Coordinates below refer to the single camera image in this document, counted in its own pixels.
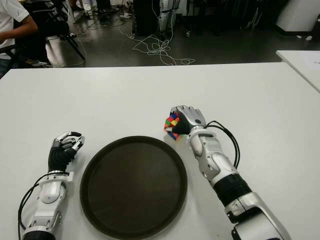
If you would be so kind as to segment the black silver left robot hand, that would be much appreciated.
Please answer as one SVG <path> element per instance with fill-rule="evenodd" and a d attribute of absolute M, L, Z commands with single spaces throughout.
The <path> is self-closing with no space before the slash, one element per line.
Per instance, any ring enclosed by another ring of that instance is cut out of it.
<path fill-rule="evenodd" d="M 48 172 L 65 172 L 84 143 L 85 137 L 79 132 L 66 131 L 58 135 L 53 140 L 49 151 Z"/>

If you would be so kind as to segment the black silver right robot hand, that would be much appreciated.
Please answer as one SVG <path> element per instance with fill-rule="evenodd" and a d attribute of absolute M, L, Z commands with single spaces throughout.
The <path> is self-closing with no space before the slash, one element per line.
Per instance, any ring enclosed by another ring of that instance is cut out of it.
<path fill-rule="evenodd" d="M 179 117 L 179 121 L 175 126 L 165 128 L 169 133 L 188 135 L 193 130 L 204 129 L 206 127 L 206 120 L 202 112 L 192 106 L 174 106 L 171 108 L 170 113 Z"/>

